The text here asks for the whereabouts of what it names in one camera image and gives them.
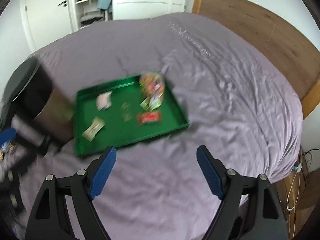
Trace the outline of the black and bronze canister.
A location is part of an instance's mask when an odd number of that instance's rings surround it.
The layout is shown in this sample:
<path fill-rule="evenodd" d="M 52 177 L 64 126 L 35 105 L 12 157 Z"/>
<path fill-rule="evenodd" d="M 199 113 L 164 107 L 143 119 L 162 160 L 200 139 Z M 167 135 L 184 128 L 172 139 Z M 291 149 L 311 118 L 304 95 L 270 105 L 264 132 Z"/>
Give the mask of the black and bronze canister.
<path fill-rule="evenodd" d="M 17 116 L 44 136 L 34 145 L 14 129 L 14 140 L 45 155 L 53 142 L 60 149 L 73 138 L 74 107 L 35 57 L 26 59 L 11 75 L 3 92 L 1 131 L 12 128 Z"/>

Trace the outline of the red snack bar wrapper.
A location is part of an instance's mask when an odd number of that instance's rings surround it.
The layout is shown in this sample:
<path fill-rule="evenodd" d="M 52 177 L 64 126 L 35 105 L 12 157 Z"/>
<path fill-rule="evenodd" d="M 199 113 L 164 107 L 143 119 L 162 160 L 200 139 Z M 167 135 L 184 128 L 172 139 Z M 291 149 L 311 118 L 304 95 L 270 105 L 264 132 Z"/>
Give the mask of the red snack bar wrapper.
<path fill-rule="evenodd" d="M 160 111 L 144 112 L 137 114 L 137 121 L 140 126 L 144 124 L 153 124 L 161 122 L 162 116 Z"/>

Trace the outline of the beige small snack packet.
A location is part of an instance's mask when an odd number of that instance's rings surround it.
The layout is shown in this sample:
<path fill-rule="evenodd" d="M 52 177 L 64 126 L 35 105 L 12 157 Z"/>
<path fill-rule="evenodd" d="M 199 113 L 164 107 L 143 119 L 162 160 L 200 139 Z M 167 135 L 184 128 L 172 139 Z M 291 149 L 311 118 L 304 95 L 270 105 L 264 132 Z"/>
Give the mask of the beige small snack packet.
<path fill-rule="evenodd" d="M 88 141 L 92 141 L 94 139 L 94 137 L 97 135 L 97 133 L 105 126 L 105 122 L 104 120 L 102 120 L 99 117 L 95 117 L 92 120 L 91 125 L 89 126 L 89 128 L 87 128 L 83 133 L 82 136 L 88 140 Z"/>

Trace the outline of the clear bag of colourful candy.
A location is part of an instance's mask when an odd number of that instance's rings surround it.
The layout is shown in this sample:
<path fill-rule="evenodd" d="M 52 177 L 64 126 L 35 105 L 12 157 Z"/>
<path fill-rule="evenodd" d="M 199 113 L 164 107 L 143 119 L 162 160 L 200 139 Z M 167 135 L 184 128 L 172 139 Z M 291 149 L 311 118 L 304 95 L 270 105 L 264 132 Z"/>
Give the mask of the clear bag of colourful candy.
<path fill-rule="evenodd" d="M 165 81 L 161 73 L 144 72 L 139 78 L 143 101 L 140 106 L 144 111 L 151 112 L 162 104 L 165 92 Z"/>

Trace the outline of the white door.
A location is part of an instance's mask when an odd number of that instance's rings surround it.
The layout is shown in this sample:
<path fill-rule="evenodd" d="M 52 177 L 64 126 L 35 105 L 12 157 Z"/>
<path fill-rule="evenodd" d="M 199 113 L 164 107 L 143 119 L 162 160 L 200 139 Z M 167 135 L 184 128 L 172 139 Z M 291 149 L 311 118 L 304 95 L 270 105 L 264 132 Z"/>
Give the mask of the white door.
<path fill-rule="evenodd" d="M 24 0 L 24 5 L 36 50 L 72 33 L 68 0 Z"/>

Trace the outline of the pink striped snack packet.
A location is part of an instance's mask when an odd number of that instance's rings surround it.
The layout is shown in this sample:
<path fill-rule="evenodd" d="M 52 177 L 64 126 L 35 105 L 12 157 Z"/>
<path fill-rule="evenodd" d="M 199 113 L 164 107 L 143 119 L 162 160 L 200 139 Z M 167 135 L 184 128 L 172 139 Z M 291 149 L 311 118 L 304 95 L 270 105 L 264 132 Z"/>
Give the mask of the pink striped snack packet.
<path fill-rule="evenodd" d="M 108 109 L 112 106 L 111 94 L 112 91 L 108 91 L 97 96 L 96 106 L 99 111 Z"/>

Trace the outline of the purple bed sheet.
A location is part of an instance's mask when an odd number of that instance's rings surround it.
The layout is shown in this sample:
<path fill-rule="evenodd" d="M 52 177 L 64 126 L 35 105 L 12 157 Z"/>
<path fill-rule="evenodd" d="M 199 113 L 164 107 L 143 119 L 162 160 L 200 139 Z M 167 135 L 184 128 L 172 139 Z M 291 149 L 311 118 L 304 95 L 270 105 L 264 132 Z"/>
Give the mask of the purple bed sheet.
<path fill-rule="evenodd" d="M 107 146 L 117 160 L 93 204 L 112 239 L 195 239 L 219 207 L 196 160 L 204 145 L 227 168 L 275 183 L 298 158 L 300 99 L 257 49 L 189 13 L 99 22 L 34 53 L 75 100 L 74 141 L 22 176 L 24 239 L 45 177 L 73 175 Z"/>

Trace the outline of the wooden headboard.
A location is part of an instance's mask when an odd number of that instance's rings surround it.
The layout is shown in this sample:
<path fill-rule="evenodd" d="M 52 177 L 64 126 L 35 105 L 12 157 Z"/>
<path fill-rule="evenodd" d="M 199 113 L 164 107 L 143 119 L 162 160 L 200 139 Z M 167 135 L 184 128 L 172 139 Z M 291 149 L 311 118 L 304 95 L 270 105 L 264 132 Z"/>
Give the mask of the wooden headboard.
<path fill-rule="evenodd" d="M 298 94 L 304 118 L 319 105 L 319 51 L 289 22 L 248 0 L 194 0 L 192 12 L 221 23 L 271 61 Z"/>

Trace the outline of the green metal tray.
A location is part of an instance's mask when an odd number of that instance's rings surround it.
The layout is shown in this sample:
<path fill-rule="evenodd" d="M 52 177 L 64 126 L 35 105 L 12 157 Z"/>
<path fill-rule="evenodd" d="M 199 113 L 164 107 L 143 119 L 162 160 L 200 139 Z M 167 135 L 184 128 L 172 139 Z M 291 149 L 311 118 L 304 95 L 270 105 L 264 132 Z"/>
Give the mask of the green metal tray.
<path fill-rule="evenodd" d="M 112 106 L 99 111 L 96 106 L 98 95 L 112 91 Z M 184 109 L 172 93 L 170 83 L 165 83 L 164 99 L 158 110 L 161 122 L 140 126 L 137 114 L 143 113 L 143 101 L 139 76 L 101 83 L 77 92 L 74 105 L 74 148 L 77 157 L 86 157 L 101 152 L 107 146 L 121 148 L 141 141 L 162 137 L 189 126 Z M 82 133 L 89 128 L 92 120 L 99 117 L 105 126 L 92 141 L 86 140 Z"/>

